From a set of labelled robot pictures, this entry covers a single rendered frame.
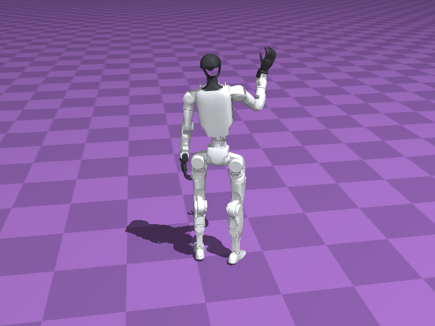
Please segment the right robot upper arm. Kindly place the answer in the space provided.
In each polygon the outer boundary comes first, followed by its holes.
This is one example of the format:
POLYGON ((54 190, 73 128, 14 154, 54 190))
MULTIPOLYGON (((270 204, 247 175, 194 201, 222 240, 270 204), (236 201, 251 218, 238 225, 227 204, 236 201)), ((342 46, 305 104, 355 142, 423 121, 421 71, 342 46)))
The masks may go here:
MULTIPOLYGON (((231 98, 239 102, 241 101, 246 106, 251 108, 254 111, 260 111, 261 109, 258 107, 258 99, 255 99, 246 89, 241 85, 235 85, 229 87, 231 98)), ((263 108, 262 108, 263 109, 263 108)))

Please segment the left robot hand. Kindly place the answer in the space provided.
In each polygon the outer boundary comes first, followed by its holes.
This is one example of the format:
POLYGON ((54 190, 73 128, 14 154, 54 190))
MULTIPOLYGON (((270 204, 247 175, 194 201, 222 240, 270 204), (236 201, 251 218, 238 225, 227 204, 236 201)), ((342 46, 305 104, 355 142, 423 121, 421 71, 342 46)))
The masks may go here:
POLYGON ((188 161, 188 155, 186 153, 182 154, 182 159, 180 158, 179 161, 181 161, 181 169, 184 172, 184 177, 187 180, 192 180, 192 178, 190 178, 190 175, 187 175, 187 166, 186 166, 186 162, 188 161))

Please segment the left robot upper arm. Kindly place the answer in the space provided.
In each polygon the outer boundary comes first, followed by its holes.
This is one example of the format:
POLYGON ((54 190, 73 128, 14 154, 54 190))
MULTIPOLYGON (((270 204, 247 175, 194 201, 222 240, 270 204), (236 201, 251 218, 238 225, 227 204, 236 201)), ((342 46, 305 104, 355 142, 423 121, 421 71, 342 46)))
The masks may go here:
POLYGON ((194 130, 194 122, 192 121, 192 117, 194 113, 193 103, 195 102, 195 95, 196 90, 189 90, 183 97, 183 131, 185 132, 191 132, 194 130))

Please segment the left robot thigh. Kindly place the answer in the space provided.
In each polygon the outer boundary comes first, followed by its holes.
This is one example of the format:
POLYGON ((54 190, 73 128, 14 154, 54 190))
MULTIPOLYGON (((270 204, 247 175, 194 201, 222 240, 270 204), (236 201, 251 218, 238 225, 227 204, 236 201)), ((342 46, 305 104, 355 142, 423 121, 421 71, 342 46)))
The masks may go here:
POLYGON ((203 214, 207 211, 207 201, 205 200, 206 159, 207 150, 195 152, 191 159, 194 200, 197 200, 197 214, 203 214))

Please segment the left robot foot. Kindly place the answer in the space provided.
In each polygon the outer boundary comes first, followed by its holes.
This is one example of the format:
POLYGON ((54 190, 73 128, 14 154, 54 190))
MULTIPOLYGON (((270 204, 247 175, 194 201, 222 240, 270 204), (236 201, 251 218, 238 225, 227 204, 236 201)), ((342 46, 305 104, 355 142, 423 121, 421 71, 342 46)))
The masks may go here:
POLYGON ((204 259, 205 258, 205 246, 203 244, 203 249, 199 246, 198 249, 196 248, 196 242, 194 243, 194 252, 197 259, 204 259))

